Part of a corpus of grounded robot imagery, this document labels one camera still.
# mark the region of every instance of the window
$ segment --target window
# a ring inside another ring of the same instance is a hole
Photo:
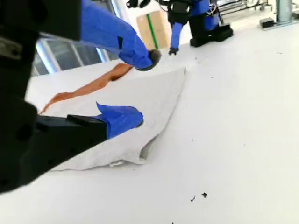
[[[113,0],[95,1],[102,8],[118,15],[118,9]],[[62,70],[92,65],[118,57],[105,50],[79,42],[64,42],[60,40],[43,39],[36,45],[36,57],[33,64],[32,76],[52,74]]]

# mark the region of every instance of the green tape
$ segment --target green tape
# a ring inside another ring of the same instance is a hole
[[[157,39],[156,39],[155,32],[153,29],[153,25],[151,24],[150,15],[147,14],[146,18],[148,19],[148,22],[149,22],[149,28],[150,28],[151,36],[153,37],[153,40],[154,40],[155,48],[158,49],[158,43],[157,43]]]

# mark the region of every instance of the orange cloth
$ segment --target orange cloth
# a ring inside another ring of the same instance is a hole
[[[102,75],[100,78],[93,80],[91,83],[77,89],[74,92],[62,92],[53,97],[50,102],[43,108],[41,113],[44,113],[48,107],[56,102],[71,99],[73,97],[87,95],[96,90],[104,88],[110,81],[115,81],[126,75],[132,69],[131,65],[118,64],[112,70]]]

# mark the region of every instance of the white table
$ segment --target white table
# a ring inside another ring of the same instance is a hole
[[[298,224],[298,36],[256,28],[164,56],[150,72],[183,65],[187,81],[148,164],[46,174],[1,195],[0,223]]]

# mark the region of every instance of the white cloth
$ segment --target white cloth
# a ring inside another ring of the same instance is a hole
[[[144,116],[141,127],[107,140],[60,164],[54,170],[83,170],[118,161],[143,164],[141,151],[165,128],[177,104],[184,79],[183,68],[149,77],[120,79],[86,96],[60,101],[50,106],[44,115],[95,116],[99,114],[96,106],[96,102],[99,102],[102,105],[133,106]]]

